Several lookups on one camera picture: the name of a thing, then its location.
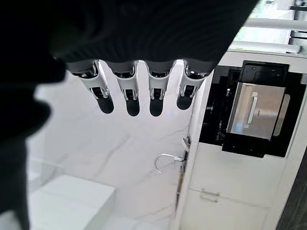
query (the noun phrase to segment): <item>cabinet door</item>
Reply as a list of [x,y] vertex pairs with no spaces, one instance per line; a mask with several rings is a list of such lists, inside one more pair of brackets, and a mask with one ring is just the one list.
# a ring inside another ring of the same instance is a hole
[[215,199],[214,196],[189,190],[180,229],[261,230],[268,213],[267,208],[252,207],[222,198],[213,202]]
[[222,151],[222,146],[200,143],[190,188],[220,193],[223,198],[270,207],[274,200],[285,158],[264,158]]

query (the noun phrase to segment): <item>stainless steel oven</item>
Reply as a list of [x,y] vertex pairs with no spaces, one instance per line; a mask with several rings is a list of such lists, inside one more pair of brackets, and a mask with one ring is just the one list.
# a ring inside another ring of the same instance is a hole
[[227,132],[270,140],[284,92],[285,87],[238,83]]

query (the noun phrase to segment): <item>wall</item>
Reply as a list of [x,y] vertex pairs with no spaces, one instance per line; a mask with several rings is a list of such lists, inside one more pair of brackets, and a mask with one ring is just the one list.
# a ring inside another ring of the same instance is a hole
[[114,102],[114,111],[103,114],[96,100],[77,77],[67,74],[64,84],[44,86],[37,92],[53,108],[53,115],[35,138],[43,140],[41,151],[31,158],[64,168],[76,177],[117,188],[116,213],[166,229],[174,212],[180,163],[162,158],[159,174],[154,159],[162,154],[183,156],[191,109],[176,106],[183,63],[171,73],[164,109],[159,117],[149,112],[148,74],[138,65],[140,114],[131,117],[111,70],[102,63]]

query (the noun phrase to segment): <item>cabinet drawer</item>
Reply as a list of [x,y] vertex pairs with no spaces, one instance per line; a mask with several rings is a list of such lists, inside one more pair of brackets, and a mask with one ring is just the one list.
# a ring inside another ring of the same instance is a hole
[[189,187],[270,207],[285,163],[285,158],[268,155],[256,158],[224,152],[221,146],[200,143]]
[[215,203],[204,198],[213,197],[189,190],[181,230],[261,230],[268,213],[268,209],[263,207],[251,207],[222,198],[217,198]]

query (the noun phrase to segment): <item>silver handle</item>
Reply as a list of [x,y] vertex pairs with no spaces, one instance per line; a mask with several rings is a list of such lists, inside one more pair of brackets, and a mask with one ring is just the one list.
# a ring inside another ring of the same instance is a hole
[[254,112],[255,112],[255,109],[256,109],[257,100],[258,100],[258,93],[257,92],[253,92],[252,97],[253,97],[253,104],[251,105],[251,109],[250,109],[250,112],[249,112],[247,124],[250,124],[252,122],[252,120],[253,120],[253,116],[254,116]]
[[200,195],[200,199],[202,199],[202,200],[207,200],[207,201],[214,202],[214,203],[219,202],[218,199],[214,199],[214,200],[213,200],[213,199],[208,199],[208,198],[203,197],[203,195]]
[[201,189],[202,193],[208,194],[208,195],[212,195],[212,196],[220,196],[221,193],[212,193],[212,192],[207,192],[206,190],[204,190],[203,188]]
[[173,157],[175,161],[180,161],[180,162],[184,161],[184,158],[181,158],[181,157],[179,157],[179,156],[174,156],[174,155],[170,155],[170,154],[161,154],[161,155],[159,155],[159,156],[154,160],[154,167],[155,167],[155,169],[156,169],[159,173],[162,173],[162,172],[161,172],[161,171],[158,169],[158,167],[157,167],[157,161],[158,161],[158,159],[159,159],[160,157],[163,157],[163,156],[165,156],[165,157]]

